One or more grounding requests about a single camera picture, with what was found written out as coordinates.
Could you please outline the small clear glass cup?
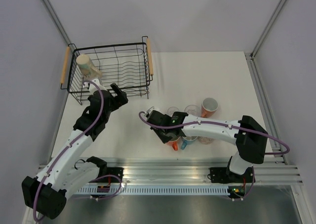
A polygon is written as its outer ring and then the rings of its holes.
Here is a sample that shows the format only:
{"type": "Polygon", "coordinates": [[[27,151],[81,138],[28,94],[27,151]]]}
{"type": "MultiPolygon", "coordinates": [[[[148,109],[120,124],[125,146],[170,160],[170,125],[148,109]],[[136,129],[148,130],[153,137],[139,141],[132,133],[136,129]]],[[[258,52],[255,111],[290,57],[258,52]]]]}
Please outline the small clear glass cup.
{"type": "Polygon", "coordinates": [[[169,107],[167,110],[167,115],[172,117],[173,113],[178,112],[178,111],[179,111],[179,108],[177,107],[169,107]]]}

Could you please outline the orange mug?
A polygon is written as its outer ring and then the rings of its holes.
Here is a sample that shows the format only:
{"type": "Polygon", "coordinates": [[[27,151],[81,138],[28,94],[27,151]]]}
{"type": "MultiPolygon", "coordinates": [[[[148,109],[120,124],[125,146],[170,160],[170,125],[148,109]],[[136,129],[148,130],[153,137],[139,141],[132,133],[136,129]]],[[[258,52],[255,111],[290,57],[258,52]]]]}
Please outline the orange mug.
{"type": "Polygon", "coordinates": [[[170,140],[166,144],[171,146],[174,151],[178,150],[178,141],[177,140],[170,140]]]}

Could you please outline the faceted clear glass cup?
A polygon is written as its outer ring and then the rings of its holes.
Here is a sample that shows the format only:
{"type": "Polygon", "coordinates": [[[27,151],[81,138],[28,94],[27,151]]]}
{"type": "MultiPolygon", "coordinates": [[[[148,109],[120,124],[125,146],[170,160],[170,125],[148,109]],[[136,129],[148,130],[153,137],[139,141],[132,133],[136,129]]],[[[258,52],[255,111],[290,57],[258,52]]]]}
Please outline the faceted clear glass cup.
{"type": "Polygon", "coordinates": [[[201,115],[201,110],[198,106],[196,105],[188,105],[185,109],[184,109],[184,112],[188,113],[188,114],[191,114],[191,115],[194,115],[194,116],[197,116],[197,117],[200,117],[201,115]]]}

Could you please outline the cream patterned mug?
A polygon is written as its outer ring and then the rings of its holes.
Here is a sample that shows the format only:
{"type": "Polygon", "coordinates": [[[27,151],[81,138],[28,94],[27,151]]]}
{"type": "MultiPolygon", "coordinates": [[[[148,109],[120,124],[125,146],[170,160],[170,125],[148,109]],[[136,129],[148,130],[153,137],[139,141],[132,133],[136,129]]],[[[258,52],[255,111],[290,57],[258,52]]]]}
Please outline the cream patterned mug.
{"type": "Polygon", "coordinates": [[[93,62],[91,61],[90,57],[87,54],[80,54],[76,58],[76,63],[85,80],[102,78],[101,71],[94,66],[93,62]]]}

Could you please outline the blue mug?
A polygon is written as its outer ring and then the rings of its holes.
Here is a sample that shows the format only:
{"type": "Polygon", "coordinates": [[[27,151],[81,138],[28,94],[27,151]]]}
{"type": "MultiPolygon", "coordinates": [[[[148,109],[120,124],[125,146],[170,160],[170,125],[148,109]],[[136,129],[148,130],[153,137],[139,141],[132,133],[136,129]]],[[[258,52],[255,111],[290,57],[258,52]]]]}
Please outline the blue mug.
{"type": "Polygon", "coordinates": [[[194,143],[197,138],[197,136],[183,136],[181,150],[184,150],[188,145],[194,143]]]}

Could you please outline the pink patterned ceramic mug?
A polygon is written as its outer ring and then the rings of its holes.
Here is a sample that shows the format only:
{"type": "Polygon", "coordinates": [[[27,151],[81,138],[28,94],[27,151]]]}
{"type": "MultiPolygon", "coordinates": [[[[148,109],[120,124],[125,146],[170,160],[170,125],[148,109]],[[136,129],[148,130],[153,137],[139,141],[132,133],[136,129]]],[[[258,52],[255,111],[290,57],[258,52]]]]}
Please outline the pink patterned ceramic mug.
{"type": "Polygon", "coordinates": [[[201,137],[201,136],[198,137],[198,140],[199,140],[199,142],[200,142],[201,144],[205,144],[205,145],[211,144],[211,143],[213,142],[213,139],[212,139],[212,138],[201,137]]]}

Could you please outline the salmon pink mug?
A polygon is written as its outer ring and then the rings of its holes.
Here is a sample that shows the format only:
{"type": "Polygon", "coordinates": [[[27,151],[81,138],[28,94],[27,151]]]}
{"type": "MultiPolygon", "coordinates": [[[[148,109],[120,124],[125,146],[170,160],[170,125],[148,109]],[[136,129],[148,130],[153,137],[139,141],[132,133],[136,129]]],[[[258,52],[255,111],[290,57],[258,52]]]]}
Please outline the salmon pink mug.
{"type": "Polygon", "coordinates": [[[205,98],[201,104],[201,116],[211,117],[218,109],[218,102],[214,98],[205,98]]]}

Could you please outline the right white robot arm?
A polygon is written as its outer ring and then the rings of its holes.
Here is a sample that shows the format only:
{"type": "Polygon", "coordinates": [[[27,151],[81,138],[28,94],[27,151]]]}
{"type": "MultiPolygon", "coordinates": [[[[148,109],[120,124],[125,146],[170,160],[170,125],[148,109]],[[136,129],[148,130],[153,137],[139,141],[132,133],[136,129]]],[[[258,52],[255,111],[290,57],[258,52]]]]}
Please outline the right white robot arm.
{"type": "Polygon", "coordinates": [[[255,119],[244,115],[240,120],[219,121],[202,118],[186,112],[172,116],[152,110],[146,122],[163,143],[181,137],[207,137],[221,140],[237,147],[225,170],[226,178],[236,182],[253,164],[263,164],[268,138],[267,131],[255,119]]]}

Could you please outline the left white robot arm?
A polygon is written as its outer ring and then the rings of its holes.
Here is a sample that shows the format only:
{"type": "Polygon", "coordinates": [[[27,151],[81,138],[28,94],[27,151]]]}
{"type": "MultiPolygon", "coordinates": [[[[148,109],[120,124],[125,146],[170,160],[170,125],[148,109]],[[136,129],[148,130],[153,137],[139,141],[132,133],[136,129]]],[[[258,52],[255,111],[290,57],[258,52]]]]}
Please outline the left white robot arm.
{"type": "Polygon", "coordinates": [[[35,177],[27,176],[22,181],[26,206],[32,208],[33,219],[39,223],[42,218],[54,219],[61,214],[66,202],[81,187],[89,182],[109,181],[122,183],[117,175],[108,173],[107,162],[88,158],[81,167],[71,172],[81,154],[105,129],[110,114],[128,103],[128,98],[115,83],[111,84],[115,94],[104,89],[98,79],[86,81],[91,95],[90,105],[73,126],[70,137],[52,160],[35,177]]]}

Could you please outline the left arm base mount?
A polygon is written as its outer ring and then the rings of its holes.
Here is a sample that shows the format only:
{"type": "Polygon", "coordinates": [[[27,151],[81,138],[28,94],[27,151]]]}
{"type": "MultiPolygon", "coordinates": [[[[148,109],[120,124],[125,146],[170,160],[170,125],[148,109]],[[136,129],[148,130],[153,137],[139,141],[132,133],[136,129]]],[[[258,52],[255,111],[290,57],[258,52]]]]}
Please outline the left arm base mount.
{"type": "Polygon", "coordinates": [[[110,186],[111,184],[119,184],[123,178],[123,167],[109,167],[105,175],[99,175],[98,178],[89,183],[103,184],[110,186]]]}

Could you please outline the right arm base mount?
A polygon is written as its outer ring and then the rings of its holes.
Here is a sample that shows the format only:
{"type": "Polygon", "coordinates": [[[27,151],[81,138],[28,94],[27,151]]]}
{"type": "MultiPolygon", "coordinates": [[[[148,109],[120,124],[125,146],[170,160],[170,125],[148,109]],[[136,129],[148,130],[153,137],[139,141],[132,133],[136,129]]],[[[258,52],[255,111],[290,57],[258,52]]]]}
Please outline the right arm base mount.
{"type": "Polygon", "coordinates": [[[253,169],[249,167],[242,175],[235,174],[228,170],[228,167],[211,167],[207,178],[211,183],[252,183],[253,169]]]}

